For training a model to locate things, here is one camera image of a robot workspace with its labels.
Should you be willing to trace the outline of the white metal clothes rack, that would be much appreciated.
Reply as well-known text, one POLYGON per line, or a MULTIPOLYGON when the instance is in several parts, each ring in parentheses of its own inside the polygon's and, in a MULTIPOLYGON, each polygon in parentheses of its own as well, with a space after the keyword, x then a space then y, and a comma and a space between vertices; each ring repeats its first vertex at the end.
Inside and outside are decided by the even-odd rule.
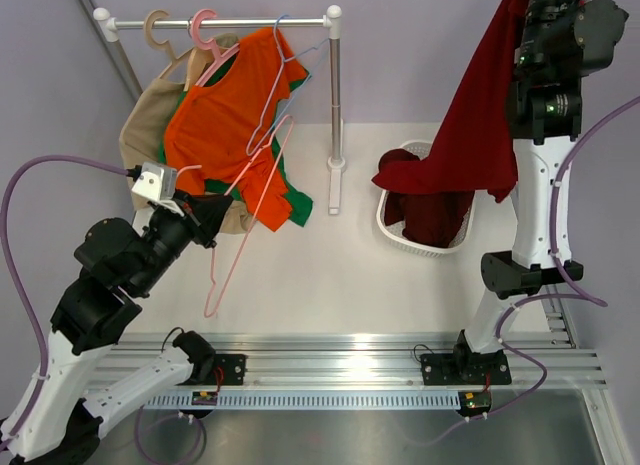
MULTIPOLYGON (((142 94, 142 87, 133 70, 124 48, 121 46, 119 33, 124 30, 141 30, 142 21, 123 21, 115 18, 106 8, 98 7, 93 10, 92 17, 97 23, 107 43, 114 46, 119 63, 125 74, 125 83, 129 86, 135 98, 142 94)), ((342 9, 337 5, 327 8, 320 18, 218 18, 208 14, 198 21, 196 18, 184 20, 170 20, 158 18, 151 24, 153 29, 187 30, 191 37, 201 28, 209 29, 254 29, 274 26, 276 28, 317 27, 327 31, 329 64, 330 64, 330 93, 331 93, 331 149, 328 158, 329 188, 328 214, 337 216, 341 211, 342 179, 346 169, 346 159, 343 153, 343 125, 341 101, 341 31, 342 9)))

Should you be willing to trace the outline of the dark red t shirt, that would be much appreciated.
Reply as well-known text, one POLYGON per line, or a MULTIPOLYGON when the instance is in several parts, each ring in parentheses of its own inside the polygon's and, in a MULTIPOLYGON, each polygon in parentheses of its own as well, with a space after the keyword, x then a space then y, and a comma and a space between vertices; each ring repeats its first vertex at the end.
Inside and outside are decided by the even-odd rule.
POLYGON ((496 202, 509 195, 518 172, 505 107, 527 4, 501 0, 427 157, 381 166, 376 186, 413 195, 485 190, 496 202))

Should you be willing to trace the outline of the pink plastic hanger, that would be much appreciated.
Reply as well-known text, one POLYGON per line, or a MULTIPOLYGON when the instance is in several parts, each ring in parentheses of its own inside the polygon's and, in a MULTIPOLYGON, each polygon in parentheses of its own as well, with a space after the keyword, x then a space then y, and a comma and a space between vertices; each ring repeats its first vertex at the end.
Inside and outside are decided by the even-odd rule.
POLYGON ((211 9, 198 11, 190 25, 190 35, 195 45, 187 67, 186 90, 193 86, 203 87, 206 82, 240 51, 239 43, 229 47, 220 46, 215 37, 203 38, 200 27, 206 20, 214 20, 217 13, 211 9))
POLYGON ((226 293, 227 287, 229 285, 229 282, 234 274, 235 268, 238 264, 238 261, 243 253, 243 250, 245 248, 245 245, 251 235, 251 232, 253 231, 253 228, 256 224, 257 218, 258 218, 258 214, 263 206, 264 203, 264 199, 267 195, 267 192, 269 191, 269 188, 271 186, 271 183, 273 181, 273 177, 275 175, 275 172, 278 168, 279 163, 281 162, 283 155, 284 155, 284 150, 286 149, 287 143, 289 141, 289 138, 291 136, 291 133, 294 129, 295 126, 295 119, 291 114, 285 114, 275 125, 275 127, 273 128, 273 131, 269 134, 269 139, 268 142, 265 145, 261 145, 258 150, 253 153, 251 155, 251 158, 249 160, 249 162, 244 166, 244 168, 242 169, 242 171, 238 174, 238 176, 234 179, 234 181, 229 185, 228 189, 226 190, 226 192, 224 194, 206 194, 203 195, 204 199, 219 199, 221 200, 222 198, 228 198, 231 195, 231 191, 234 189, 234 187, 237 185, 237 183, 240 181, 241 178, 243 178, 246 175, 247 170, 250 168, 250 166, 257 160, 257 158, 260 156, 260 154, 265 151, 267 148, 270 148, 272 146, 272 143, 274 141, 274 139, 277 136, 278 131, 280 130, 280 128, 285 124, 289 122, 290 125, 287 129, 287 133, 285 135, 284 141, 281 145, 281 149, 277 155, 277 157, 274 159, 274 164, 273 167, 271 168, 271 171, 268 175, 268 178, 266 179, 265 185, 261 191, 260 197, 258 199, 257 205, 255 207, 254 213, 252 214, 252 218, 248 227, 248 230, 246 231, 240 246, 236 252, 235 258, 229 268, 229 271, 227 273, 227 276, 224 280, 224 283, 221 287, 221 291, 218 293, 217 298, 215 300, 213 309, 210 309, 210 305, 211 305, 211 301, 214 298, 214 294, 216 292, 216 287, 217 287, 217 282, 215 279, 215 260, 216 260, 216 248, 213 247, 212 251, 211 251, 211 260, 210 260, 210 273, 209 273, 209 278, 210 278, 210 288, 205 300, 205 304, 204 304, 204 308, 203 308, 203 317, 205 319, 210 319, 213 318, 217 315, 219 307, 221 305, 221 302, 223 301, 223 297, 226 293))

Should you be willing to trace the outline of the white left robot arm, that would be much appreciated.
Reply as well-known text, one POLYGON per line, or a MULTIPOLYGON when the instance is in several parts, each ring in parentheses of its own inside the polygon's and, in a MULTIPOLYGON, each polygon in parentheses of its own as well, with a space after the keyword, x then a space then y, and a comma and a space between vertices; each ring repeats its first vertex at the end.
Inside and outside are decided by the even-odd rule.
POLYGON ((192 197, 178 191, 177 211, 156 205, 141 232, 122 218, 94 224, 74 256, 82 268, 51 317, 45 372, 2 420, 14 464, 83 464, 100 441, 134 410, 175 385, 219 381, 224 373, 215 349, 195 331, 181 332, 154 360, 104 391, 87 384, 98 362, 140 315, 138 300, 191 243, 215 247, 229 196, 192 197))

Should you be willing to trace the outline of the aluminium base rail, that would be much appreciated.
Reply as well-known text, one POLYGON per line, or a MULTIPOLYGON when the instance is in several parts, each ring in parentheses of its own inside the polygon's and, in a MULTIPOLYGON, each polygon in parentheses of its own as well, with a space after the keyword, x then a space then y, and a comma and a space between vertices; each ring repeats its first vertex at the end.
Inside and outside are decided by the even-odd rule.
MULTIPOLYGON (((245 388, 356 390, 419 388, 420 345, 450 350, 454 332, 406 334, 221 334, 205 336, 219 352, 247 357, 245 388)), ((564 330, 515 332, 506 342, 543 363, 548 389, 603 389, 595 351, 573 345, 564 330)))

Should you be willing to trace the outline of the dark red shirt in basket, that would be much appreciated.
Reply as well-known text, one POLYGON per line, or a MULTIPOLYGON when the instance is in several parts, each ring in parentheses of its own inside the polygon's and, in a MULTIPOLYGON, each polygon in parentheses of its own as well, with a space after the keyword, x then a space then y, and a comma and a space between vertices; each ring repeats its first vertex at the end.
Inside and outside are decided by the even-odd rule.
POLYGON ((390 176, 383 212, 386 226, 402 222, 402 236, 421 245, 447 248, 460 231, 475 193, 456 191, 447 185, 439 168, 442 162, 429 156, 420 159, 405 149, 393 149, 379 160, 383 174, 403 165, 408 171, 390 176))

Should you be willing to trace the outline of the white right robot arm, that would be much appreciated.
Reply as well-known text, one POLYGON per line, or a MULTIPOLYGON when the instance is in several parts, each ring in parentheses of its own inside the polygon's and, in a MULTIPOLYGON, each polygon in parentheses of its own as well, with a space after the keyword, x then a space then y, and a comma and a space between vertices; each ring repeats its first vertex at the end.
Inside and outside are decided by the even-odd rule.
POLYGON ((582 279, 567 230, 570 165, 586 138, 581 85, 611 65, 628 17, 613 0, 529 0, 506 100, 518 168, 516 237, 511 250, 482 257, 485 292, 444 377, 510 383, 502 330, 545 286, 574 288, 582 279))

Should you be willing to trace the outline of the orange t shirt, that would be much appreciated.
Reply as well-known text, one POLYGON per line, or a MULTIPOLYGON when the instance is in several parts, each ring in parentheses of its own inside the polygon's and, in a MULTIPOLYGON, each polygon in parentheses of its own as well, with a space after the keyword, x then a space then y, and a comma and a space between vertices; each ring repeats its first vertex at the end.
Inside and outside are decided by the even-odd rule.
MULTIPOLYGON (((177 180, 177 187, 191 195, 205 193, 209 178, 232 183, 249 162, 246 144, 256 127, 277 70, 272 28, 258 30, 239 42, 240 51, 217 72, 227 73, 213 86, 192 87, 164 135, 168 165, 192 166, 177 180)), ((268 142, 274 106, 267 111, 257 139, 268 142)), ((246 208, 254 213, 261 191, 274 164, 271 147, 263 151, 235 187, 246 208)), ((277 231, 289 220, 292 208, 284 198, 287 186, 277 168, 258 219, 277 231)))

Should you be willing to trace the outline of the white plastic laundry basket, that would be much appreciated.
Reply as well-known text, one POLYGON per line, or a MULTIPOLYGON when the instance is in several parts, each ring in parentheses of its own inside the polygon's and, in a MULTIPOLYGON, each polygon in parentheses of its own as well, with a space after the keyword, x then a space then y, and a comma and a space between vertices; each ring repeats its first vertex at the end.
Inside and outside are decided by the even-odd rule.
MULTIPOLYGON (((427 156, 431 157, 431 143, 428 142, 428 141, 425 141, 425 140, 407 141, 402 146, 400 146, 398 148, 408 150, 408 151, 416 154, 420 159, 424 159, 427 156)), ((399 166, 397 166, 397 168, 395 168, 395 170, 387 171, 387 172, 389 173, 389 179, 390 179, 391 175, 399 174, 401 171, 408 171, 408 170, 409 169, 407 167, 405 167, 403 165, 399 165, 399 166)), ((383 232, 383 234, 385 234, 390 241, 394 242, 398 247, 403 248, 403 249, 405 249, 407 251, 412 251, 414 253, 421 254, 421 255, 426 255, 426 256, 438 256, 438 255, 449 254, 449 253, 453 252, 454 249, 456 249, 456 248, 458 248, 458 247, 460 247, 462 245, 462 243, 466 239, 468 228, 469 228, 470 223, 472 221, 473 207, 474 207, 475 198, 473 200, 473 204, 471 205, 471 208, 469 209, 468 213, 466 214, 466 216, 464 218, 463 225, 462 225, 460 231, 458 232, 458 234, 456 235, 454 240, 451 242, 450 246, 447 247, 447 248, 436 248, 436 247, 432 247, 432 246, 421 245, 421 244, 418 244, 418 243, 415 243, 415 242, 411 242, 411 241, 405 239, 402 236, 402 230, 404 228, 404 224, 402 222, 397 223, 395 225, 391 225, 391 226, 386 226, 383 223, 384 206, 386 205, 388 191, 392 188, 392 186, 390 185, 390 182, 391 182, 391 179, 390 179, 390 181, 388 183, 388 186, 382 189, 382 196, 381 196, 381 199, 380 199, 379 210, 378 210, 378 226, 381 229, 381 231, 383 232)), ((450 185, 448 183, 447 183, 447 185, 449 185, 451 187, 451 189, 456 190, 456 191, 471 191, 471 192, 474 192, 472 190, 459 188, 459 187, 457 187, 455 185, 450 185)))

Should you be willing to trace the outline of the beige t shirt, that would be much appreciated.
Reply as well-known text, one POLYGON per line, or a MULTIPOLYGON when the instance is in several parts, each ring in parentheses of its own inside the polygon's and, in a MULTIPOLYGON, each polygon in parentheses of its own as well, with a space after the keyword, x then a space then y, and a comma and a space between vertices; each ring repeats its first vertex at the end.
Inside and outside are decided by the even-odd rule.
MULTIPOLYGON (((239 41, 239 37, 233 33, 220 34, 215 39, 220 47, 225 48, 239 41)), ((168 76, 169 72, 163 72, 150 82, 120 132, 119 149, 125 169, 144 162, 160 163, 161 139, 184 89, 184 78, 182 82, 173 82, 167 79, 168 76)), ((133 192, 131 199, 134 211, 148 208, 147 201, 133 192)), ((251 215, 246 205, 234 199, 226 212, 220 232, 244 234, 250 221, 251 215)))

